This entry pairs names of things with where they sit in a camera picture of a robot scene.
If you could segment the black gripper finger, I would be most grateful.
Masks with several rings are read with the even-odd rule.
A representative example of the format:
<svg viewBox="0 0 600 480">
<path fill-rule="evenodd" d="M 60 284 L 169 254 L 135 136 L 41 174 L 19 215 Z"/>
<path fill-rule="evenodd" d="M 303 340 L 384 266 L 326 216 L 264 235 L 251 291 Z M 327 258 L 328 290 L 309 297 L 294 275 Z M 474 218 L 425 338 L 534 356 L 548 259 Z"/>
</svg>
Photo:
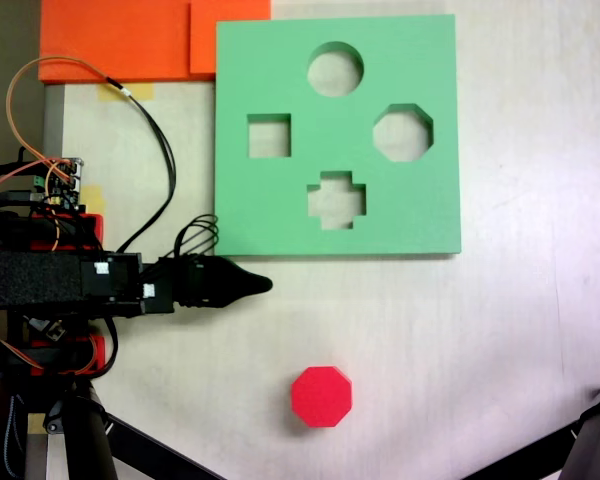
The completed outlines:
<svg viewBox="0 0 600 480">
<path fill-rule="evenodd" d="M 217 275 L 232 285 L 272 285 L 270 278 L 249 272 L 235 262 L 224 258 L 216 258 Z"/>
<path fill-rule="evenodd" d="M 227 307 L 232 303 L 249 296 L 264 294 L 273 288 L 273 284 L 237 284 L 222 288 L 216 295 L 216 306 Z"/>
</svg>

